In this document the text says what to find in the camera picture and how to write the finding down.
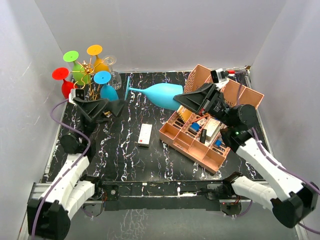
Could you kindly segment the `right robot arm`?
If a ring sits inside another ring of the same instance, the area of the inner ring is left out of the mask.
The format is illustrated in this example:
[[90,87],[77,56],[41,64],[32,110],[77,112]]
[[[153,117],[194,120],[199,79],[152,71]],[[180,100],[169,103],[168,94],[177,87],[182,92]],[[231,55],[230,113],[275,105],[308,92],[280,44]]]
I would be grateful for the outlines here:
[[214,83],[175,95],[174,100],[195,114],[210,114],[222,122],[226,126],[220,130],[223,143],[253,166],[269,184],[264,186],[235,173],[223,181],[226,197],[233,199],[240,195],[261,204],[287,228],[300,224],[316,208],[320,195],[318,186],[285,169],[258,139],[254,129],[258,117],[253,105],[229,106]]

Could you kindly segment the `blue wine glass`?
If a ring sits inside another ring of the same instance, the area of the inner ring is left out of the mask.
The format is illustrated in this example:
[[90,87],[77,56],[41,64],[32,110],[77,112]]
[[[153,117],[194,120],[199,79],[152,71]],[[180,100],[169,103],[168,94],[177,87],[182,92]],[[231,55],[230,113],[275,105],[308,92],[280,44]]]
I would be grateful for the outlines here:
[[126,100],[129,91],[144,94],[154,105],[167,110],[177,111],[181,104],[174,100],[176,95],[183,93],[184,89],[181,85],[172,83],[157,83],[145,89],[130,87],[131,77],[127,77],[127,84],[124,99]]
[[117,91],[109,85],[109,81],[112,76],[108,71],[99,71],[93,77],[96,84],[102,85],[100,90],[100,97],[102,99],[108,99],[109,101],[116,101],[119,99]]

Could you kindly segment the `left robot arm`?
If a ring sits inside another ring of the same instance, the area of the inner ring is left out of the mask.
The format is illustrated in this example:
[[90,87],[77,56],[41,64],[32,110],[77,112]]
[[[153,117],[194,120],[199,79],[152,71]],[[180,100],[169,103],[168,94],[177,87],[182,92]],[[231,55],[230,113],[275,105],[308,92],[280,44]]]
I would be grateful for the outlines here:
[[67,159],[50,186],[37,199],[27,203],[28,234],[49,240],[63,240],[68,235],[71,220],[88,199],[103,195],[100,179],[83,174],[96,154],[96,141],[90,139],[97,127],[97,118],[104,112],[119,117],[125,106],[123,99],[72,100],[81,113],[80,129],[73,128],[53,117],[62,127],[70,130],[60,139]]

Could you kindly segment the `red wine glass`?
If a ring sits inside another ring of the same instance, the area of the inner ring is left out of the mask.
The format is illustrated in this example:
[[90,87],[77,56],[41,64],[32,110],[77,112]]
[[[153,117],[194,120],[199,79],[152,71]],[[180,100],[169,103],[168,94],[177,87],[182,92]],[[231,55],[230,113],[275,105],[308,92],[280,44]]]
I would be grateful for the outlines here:
[[54,80],[62,81],[61,92],[65,99],[69,98],[72,89],[77,88],[74,83],[67,81],[69,74],[70,72],[66,67],[59,67],[56,68],[51,75]]

